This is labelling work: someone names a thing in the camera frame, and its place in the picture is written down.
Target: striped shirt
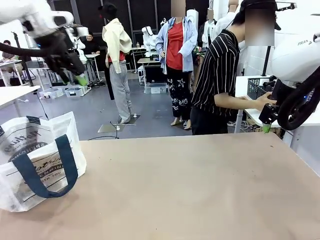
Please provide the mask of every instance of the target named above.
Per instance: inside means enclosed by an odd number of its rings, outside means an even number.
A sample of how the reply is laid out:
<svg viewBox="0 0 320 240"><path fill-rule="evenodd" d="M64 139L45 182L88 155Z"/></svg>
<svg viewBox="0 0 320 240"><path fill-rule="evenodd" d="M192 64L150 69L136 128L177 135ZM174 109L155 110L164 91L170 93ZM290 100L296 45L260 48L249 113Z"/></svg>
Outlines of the striped shirt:
<svg viewBox="0 0 320 240"><path fill-rule="evenodd" d="M228 93L235 96L239 53L236 36L222 30L205 53L192 98L194 107L219 116L231 115L231 109L215 105L215 95Z"/></svg>

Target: seated person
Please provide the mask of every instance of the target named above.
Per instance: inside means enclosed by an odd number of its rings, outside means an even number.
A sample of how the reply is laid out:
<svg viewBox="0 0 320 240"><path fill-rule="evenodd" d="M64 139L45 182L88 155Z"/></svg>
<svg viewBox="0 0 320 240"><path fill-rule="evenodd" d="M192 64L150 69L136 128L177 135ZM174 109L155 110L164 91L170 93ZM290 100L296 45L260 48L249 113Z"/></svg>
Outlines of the seated person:
<svg viewBox="0 0 320 240"><path fill-rule="evenodd" d="M84 54L100 54L100 46L95 42L92 32L89 32L89 35L86 36L86 41L83 43L85 45L85 49L83 49Z"/></svg>
<svg viewBox="0 0 320 240"><path fill-rule="evenodd" d="M3 43L6 44L6 45L11 46L11 42L9 40L4 40ZM4 61L18 60L19 56L3 52L2 53L2 58L3 58ZM22 67L21 63L17 63L17 64L15 64L15 66L16 66L17 71L19 72L19 75L22 76L23 67ZM1 70L11 74L13 71L15 71L15 68L13 66L8 66L8 67L2 67Z"/></svg>

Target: black pants with white stars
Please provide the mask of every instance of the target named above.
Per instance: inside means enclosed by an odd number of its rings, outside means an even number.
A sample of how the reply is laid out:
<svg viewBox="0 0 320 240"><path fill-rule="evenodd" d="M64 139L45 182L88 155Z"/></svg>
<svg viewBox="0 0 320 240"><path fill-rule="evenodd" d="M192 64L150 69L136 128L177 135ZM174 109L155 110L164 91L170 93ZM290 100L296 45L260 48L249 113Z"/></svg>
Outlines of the black pants with white stars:
<svg viewBox="0 0 320 240"><path fill-rule="evenodd" d="M191 93L189 89L189 72L182 72L170 67L167 70L167 83L172 100L172 112L175 118L190 119Z"/></svg>

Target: black hat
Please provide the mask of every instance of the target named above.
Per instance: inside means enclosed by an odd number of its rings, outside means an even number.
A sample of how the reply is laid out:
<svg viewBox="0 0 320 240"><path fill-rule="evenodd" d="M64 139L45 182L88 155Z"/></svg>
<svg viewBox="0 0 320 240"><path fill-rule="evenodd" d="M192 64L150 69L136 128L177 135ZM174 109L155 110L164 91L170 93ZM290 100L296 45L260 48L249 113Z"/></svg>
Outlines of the black hat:
<svg viewBox="0 0 320 240"><path fill-rule="evenodd" d="M243 0L240 6L240 11L245 11L247 9L262 9L262 10L272 10L274 14L278 10L276 0ZM274 29L280 31L281 27L274 19Z"/></svg>
<svg viewBox="0 0 320 240"><path fill-rule="evenodd" d="M98 7L98 10L101 12L101 15L108 20L113 20L117 17L118 9L110 2L105 2L103 6Z"/></svg>

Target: red top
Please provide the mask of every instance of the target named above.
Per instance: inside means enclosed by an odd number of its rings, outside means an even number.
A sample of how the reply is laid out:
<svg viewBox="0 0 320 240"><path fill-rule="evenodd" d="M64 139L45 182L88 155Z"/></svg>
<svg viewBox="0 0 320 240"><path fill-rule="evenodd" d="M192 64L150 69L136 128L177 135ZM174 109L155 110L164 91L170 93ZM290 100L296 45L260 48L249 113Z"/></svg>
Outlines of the red top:
<svg viewBox="0 0 320 240"><path fill-rule="evenodd" d="M121 62L121 61L124 61L126 59L126 55L122 52L122 51L120 51L120 55L119 55L119 62ZM109 58L108 58L108 61L109 61L109 63L111 63L112 62L112 60L111 60L111 57L109 56Z"/></svg>
<svg viewBox="0 0 320 240"><path fill-rule="evenodd" d="M169 68L182 70L182 54L178 53L184 44L182 22L174 23L168 32L168 47L166 49L166 64Z"/></svg>

